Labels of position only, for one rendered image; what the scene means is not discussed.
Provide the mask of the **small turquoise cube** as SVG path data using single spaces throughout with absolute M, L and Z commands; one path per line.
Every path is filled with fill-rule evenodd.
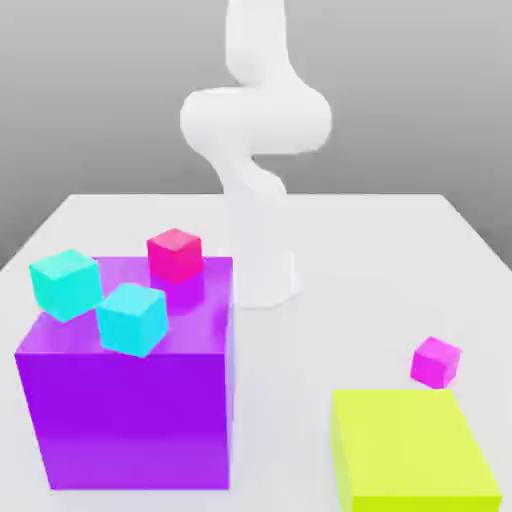
M 69 249 L 29 265 L 38 306 L 59 322 L 67 322 L 103 300 L 98 262 Z

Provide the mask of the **large yellow-green box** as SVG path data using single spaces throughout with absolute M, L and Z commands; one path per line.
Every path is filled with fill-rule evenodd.
M 341 512 L 499 512 L 450 390 L 336 390 L 330 435 Z

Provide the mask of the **small magenta cube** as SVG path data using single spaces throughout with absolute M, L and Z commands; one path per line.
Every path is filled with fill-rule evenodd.
M 462 350 L 428 337 L 414 351 L 410 377 L 433 389 L 445 389 L 454 379 Z

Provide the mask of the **small cyan cube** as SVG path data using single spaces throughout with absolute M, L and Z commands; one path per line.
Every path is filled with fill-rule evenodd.
M 165 293 L 135 283 L 119 285 L 97 306 L 96 316 L 101 346 L 138 358 L 169 330 Z

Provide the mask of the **small pink-red cube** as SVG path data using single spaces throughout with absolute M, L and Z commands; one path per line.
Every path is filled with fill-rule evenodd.
M 147 252 L 150 274 L 173 284 L 203 270 L 201 238 L 177 228 L 148 239 Z

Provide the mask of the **large purple box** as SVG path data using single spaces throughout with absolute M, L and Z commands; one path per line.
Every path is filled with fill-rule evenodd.
M 168 335 L 144 358 L 105 350 L 96 316 L 41 314 L 15 353 L 54 489 L 226 489 L 234 419 L 232 268 L 163 283 Z

